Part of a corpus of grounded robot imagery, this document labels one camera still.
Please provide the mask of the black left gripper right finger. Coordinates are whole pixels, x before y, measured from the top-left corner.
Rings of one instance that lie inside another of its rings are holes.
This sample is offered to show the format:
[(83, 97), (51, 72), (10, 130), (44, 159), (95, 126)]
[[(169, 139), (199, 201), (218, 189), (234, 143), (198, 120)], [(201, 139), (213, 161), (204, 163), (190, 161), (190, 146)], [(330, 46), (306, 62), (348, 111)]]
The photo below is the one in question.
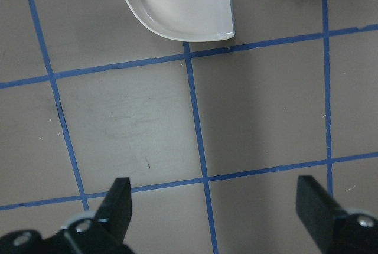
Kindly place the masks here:
[(300, 175), (296, 213), (321, 253), (377, 253), (377, 217), (344, 208), (310, 175)]

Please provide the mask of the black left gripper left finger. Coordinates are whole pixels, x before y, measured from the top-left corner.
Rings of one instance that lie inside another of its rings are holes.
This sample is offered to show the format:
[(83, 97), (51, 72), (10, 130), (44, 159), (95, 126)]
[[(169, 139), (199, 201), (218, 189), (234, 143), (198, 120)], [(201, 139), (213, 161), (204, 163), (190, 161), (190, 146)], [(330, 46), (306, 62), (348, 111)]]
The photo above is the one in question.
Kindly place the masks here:
[(33, 229), (9, 232), (1, 236), (1, 253), (131, 253), (123, 242), (131, 217), (130, 179), (117, 178), (95, 213), (72, 217), (45, 239)]

